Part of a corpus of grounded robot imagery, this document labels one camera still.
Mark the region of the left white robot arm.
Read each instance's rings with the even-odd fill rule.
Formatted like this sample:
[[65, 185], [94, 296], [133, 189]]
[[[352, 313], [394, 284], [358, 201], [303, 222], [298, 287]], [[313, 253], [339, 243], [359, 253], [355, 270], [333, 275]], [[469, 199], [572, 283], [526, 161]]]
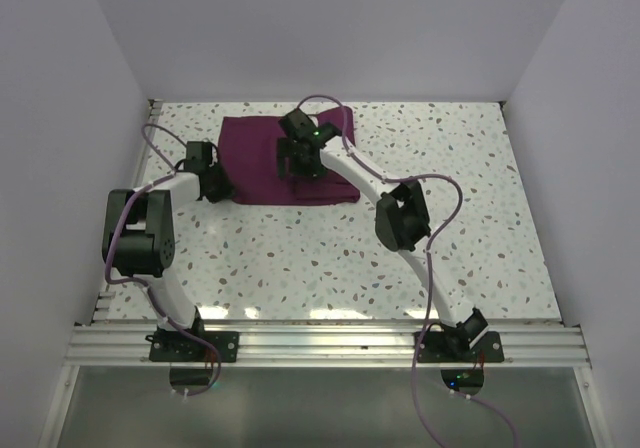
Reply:
[[157, 328], [176, 332], [172, 347], [185, 360], [201, 358], [208, 337], [199, 327], [198, 308], [173, 268], [174, 215], [192, 202], [218, 203], [232, 196], [233, 186], [219, 162], [108, 194], [101, 247], [105, 282], [140, 288]]

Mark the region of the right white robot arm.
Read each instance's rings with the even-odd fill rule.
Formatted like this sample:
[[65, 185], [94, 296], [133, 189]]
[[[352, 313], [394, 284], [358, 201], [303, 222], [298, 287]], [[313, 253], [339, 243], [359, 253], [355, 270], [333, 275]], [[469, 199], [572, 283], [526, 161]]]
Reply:
[[410, 266], [427, 292], [427, 308], [439, 315], [441, 344], [451, 357], [468, 360], [481, 348], [488, 322], [474, 303], [456, 287], [453, 276], [435, 267], [433, 244], [437, 235], [459, 213], [461, 205], [442, 224], [430, 227], [424, 175], [398, 178], [359, 152], [331, 123], [320, 126], [305, 119], [279, 120], [284, 136], [277, 141], [278, 175], [319, 179], [333, 171], [356, 187], [375, 207], [375, 234], [386, 249]]

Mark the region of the purple surgical drape cloth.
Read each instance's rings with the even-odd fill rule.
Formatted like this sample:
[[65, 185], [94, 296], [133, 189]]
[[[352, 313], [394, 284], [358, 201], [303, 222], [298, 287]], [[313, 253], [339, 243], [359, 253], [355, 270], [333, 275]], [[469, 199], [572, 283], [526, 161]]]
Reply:
[[222, 167], [244, 205], [327, 206], [356, 203], [360, 191], [337, 173], [312, 180], [281, 179], [277, 173], [277, 139], [284, 132], [277, 116], [225, 117], [218, 148]]

